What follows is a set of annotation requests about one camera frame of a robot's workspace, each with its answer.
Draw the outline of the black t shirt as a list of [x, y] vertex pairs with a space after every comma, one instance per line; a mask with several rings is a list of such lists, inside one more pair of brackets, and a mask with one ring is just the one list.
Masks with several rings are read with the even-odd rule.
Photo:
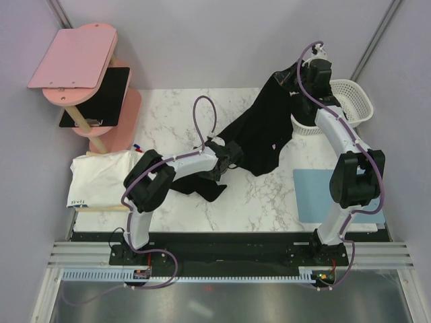
[[296, 83], [296, 65], [273, 73], [253, 104], [217, 137], [241, 148], [239, 168], [254, 176], [268, 174], [278, 167], [281, 150], [292, 139], [292, 116], [303, 125], [314, 124]]

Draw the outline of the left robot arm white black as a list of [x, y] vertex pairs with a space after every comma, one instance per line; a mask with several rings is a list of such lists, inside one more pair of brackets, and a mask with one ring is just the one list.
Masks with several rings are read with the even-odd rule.
[[152, 215], [170, 190], [186, 195], [197, 193], [213, 202], [226, 189], [225, 184], [218, 183], [222, 175], [242, 159], [242, 149], [233, 141], [225, 145], [207, 141], [204, 147], [179, 156], [146, 151], [123, 182], [125, 193], [121, 202], [129, 209], [125, 258], [132, 264], [142, 264], [147, 259], [145, 245], [150, 240]]

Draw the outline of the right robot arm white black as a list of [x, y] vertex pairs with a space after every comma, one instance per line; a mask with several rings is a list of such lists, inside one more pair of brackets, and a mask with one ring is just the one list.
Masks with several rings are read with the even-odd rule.
[[341, 104], [333, 95], [331, 63], [321, 40], [308, 45], [309, 59], [300, 57], [296, 83], [305, 104], [304, 110], [326, 136], [337, 156], [329, 181], [333, 200], [327, 218], [314, 230], [308, 256], [318, 265], [340, 258], [348, 265], [345, 233], [356, 215], [376, 215], [383, 208], [385, 155], [373, 150], [348, 123]]

